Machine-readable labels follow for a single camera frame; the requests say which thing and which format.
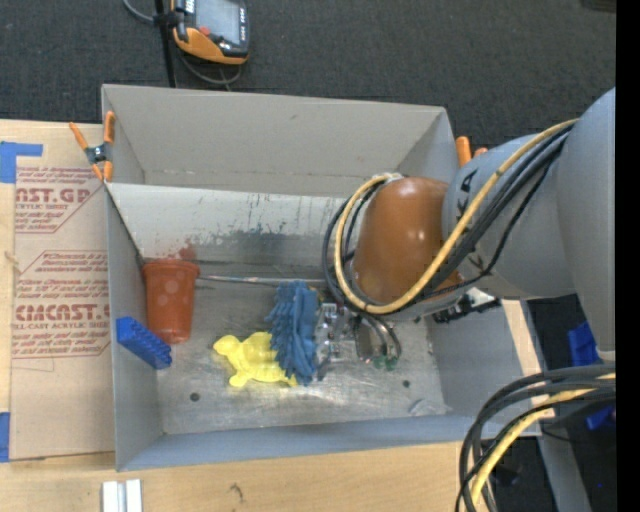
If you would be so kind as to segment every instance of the gray cardboard bin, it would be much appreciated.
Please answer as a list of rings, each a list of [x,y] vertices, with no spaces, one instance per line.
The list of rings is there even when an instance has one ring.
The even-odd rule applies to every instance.
[[[107,241],[116,467],[138,470],[461,440],[484,401],[522,376],[502,309],[450,324],[397,324],[394,371],[352,343],[322,382],[228,385],[225,334],[269,325],[275,288],[241,277],[320,280],[329,219],[373,175],[449,182],[441,107],[105,85],[116,117]],[[192,336],[154,370],[120,345],[117,318],[146,322],[144,261],[197,262]]]

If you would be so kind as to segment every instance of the yellow cable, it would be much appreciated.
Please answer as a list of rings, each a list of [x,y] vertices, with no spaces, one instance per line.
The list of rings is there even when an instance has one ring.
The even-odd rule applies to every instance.
[[[602,379],[615,379],[615,373],[609,373],[607,375],[603,375]],[[585,388],[585,389],[576,389],[571,391],[562,391],[549,397],[545,400],[541,405],[549,405],[561,402],[569,402],[574,400],[575,398],[582,396],[590,391],[593,391],[594,388]],[[509,447],[514,443],[514,441],[518,438],[520,434],[534,421],[538,420],[542,416],[547,413],[547,410],[536,411],[531,413],[530,415],[522,418],[518,423],[516,423],[509,431],[506,433],[504,438],[498,443],[498,445],[494,448],[491,456],[485,461],[480,470],[478,471],[478,475],[476,476],[473,485],[471,486],[471,501],[476,504],[478,499],[480,498],[480,493],[482,492],[482,488],[484,487],[489,475],[495,468],[496,464],[502,459],[505,452],[509,449]]]
[[[394,311],[400,309],[409,303],[409,301],[413,300],[418,293],[429,283],[431,278],[435,275],[435,273],[440,268],[440,265],[445,261],[449,253],[453,249],[453,246],[456,244],[458,239],[462,236],[464,231],[467,228],[467,225],[471,221],[472,216],[476,213],[476,211],[480,208],[482,201],[487,197],[491,188],[496,184],[498,179],[515,163],[517,162],[522,155],[524,155],[527,151],[533,148],[536,144],[539,144],[541,141],[553,136],[555,133],[560,130],[566,128],[567,126],[575,123],[577,119],[572,119],[569,121],[565,121],[564,123],[557,124],[552,126],[551,128],[547,128],[543,132],[539,133],[535,137],[531,138],[527,143],[523,144],[518,150],[516,150],[505,162],[498,167],[498,169],[491,175],[491,177],[486,181],[486,183],[481,187],[476,196],[473,198],[469,207],[466,209],[455,228],[447,238],[446,242],[443,244],[440,251],[431,262],[427,270],[424,274],[418,279],[418,281],[407,290],[402,297],[384,305],[374,305],[369,304],[356,296],[349,285],[344,276],[344,271],[342,267],[342,255],[341,255],[341,246],[342,246],[342,232],[344,230],[345,223],[349,214],[351,213],[351,209],[353,208],[354,203],[360,198],[365,191],[371,188],[373,185],[379,183],[380,181],[384,181],[385,177],[376,177],[369,180],[367,183],[362,185],[356,193],[351,197],[351,200],[347,203],[340,220],[338,222],[337,232],[336,232],[336,243],[334,247],[334,266],[336,277],[338,279],[338,284],[340,285],[341,290],[347,297],[347,299],[356,307],[366,311],[368,313],[376,314],[376,315],[384,315],[388,313],[393,313]]]

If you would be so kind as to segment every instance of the orange handle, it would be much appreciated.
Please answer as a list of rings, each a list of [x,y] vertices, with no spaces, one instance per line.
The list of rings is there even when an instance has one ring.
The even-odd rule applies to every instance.
[[[98,164],[91,164],[91,170],[93,171],[93,174],[95,174],[98,177],[100,181],[104,180],[104,176],[102,175],[102,171],[100,170],[100,167],[98,167]]]
[[[113,144],[116,131],[116,116],[109,110],[104,118],[104,141]]]
[[[75,123],[69,123],[69,128],[71,128],[71,131],[73,132],[73,135],[75,135],[75,137],[76,137],[76,142],[80,145],[80,147],[83,150],[87,149],[89,147],[89,144],[87,144],[87,141],[83,137],[82,133],[80,133],[80,130],[78,129],[76,124]]]
[[[113,164],[107,160],[104,163],[104,179],[105,181],[111,181],[111,178],[113,177]]]
[[[458,153],[458,165],[460,167],[471,160],[471,143],[468,137],[458,137],[456,139],[456,152]]]

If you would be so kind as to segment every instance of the blue mop head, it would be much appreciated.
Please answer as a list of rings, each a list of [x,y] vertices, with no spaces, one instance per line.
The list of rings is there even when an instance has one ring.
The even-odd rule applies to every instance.
[[[272,323],[271,348],[287,377],[295,375],[307,386],[316,371],[316,344],[313,333],[318,309],[318,294],[303,281],[281,283],[276,305],[265,318]]]

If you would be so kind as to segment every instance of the black device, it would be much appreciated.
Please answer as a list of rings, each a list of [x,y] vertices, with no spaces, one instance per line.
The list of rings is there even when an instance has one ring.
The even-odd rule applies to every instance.
[[[204,61],[243,64],[249,58],[249,16],[242,0],[172,0],[176,45]]]

